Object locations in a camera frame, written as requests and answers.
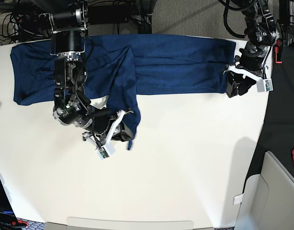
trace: white table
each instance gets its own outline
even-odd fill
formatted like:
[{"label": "white table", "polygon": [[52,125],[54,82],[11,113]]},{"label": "white table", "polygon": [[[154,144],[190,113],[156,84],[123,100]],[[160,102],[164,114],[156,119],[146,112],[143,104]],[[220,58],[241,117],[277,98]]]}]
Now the white table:
[{"label": "white table", "polygon": [[[246,42],[236,42],[238,53]],[[142,120],[132,150],[114,142],[117,153],[101,161],[81,140],[82,129],[53,119],[53,102],[13,101],[11,48],[0,47],[0,175],[17,217],[234,226],[239,205],[233,198],[243,190],[267,93],[253,86],[231,99],[138,95]]]}]

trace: navy blue fabric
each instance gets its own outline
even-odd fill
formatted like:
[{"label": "navy blue fabric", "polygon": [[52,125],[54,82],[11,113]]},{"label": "navy blue fabric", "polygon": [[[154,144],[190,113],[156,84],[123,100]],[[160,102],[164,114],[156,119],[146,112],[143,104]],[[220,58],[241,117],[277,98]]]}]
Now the navy blue fabric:
[{"label": "navy blue fabric", "polygon": [[[124,122],[136,133],[140,113],[137,94],[226,92],[223,70],[234,58],[234,42],[162,34],[93,36],[94,51],[87,62],[84,84],[90,99],[109,95],[114,111],[132,108]],[[90,52],[86,42],[86,53]],[[19,105],[52,101],[54,61],[50,41],[15,46],[11,51],[15,75],[14,101]]]}]

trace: white tabletop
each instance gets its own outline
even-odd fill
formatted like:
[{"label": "white tabletop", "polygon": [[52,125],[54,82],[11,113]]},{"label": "white tabletop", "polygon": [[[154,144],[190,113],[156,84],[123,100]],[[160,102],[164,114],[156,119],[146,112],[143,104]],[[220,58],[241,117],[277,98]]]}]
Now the white tabletop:
[{"label": "white tabletop", "polygon": [[[246,42],[236,42],[238,54]],[[53,102],[13,101],[11,47],[0,47],[0,175],[17,217],[234,226],[267,93],[138,95],[132,150],[113,142],[117,153],[101,161],[82,129],[53,119]]]}]

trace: blue cloth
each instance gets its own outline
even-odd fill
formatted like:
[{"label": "blue cloth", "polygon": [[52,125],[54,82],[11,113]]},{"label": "blue cloth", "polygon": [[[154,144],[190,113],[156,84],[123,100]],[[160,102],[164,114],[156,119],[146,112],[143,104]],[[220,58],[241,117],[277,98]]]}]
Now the blue cloth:
[{"label": "blue cloth", "polygon": [[[226,92],[223,70],[232,63],[234,42],[162,34],[93,36],[94,51],[87,62],[88,98],[109,95],[114,111],[132,108],[124,117],[136,133],[140,112],[136,95]],[[86,42],[86,53],[91,49]],[[50,41],[15,46],[11,60],[15,76],[14,101],[30,105],[54,99],[54,61]]]}]

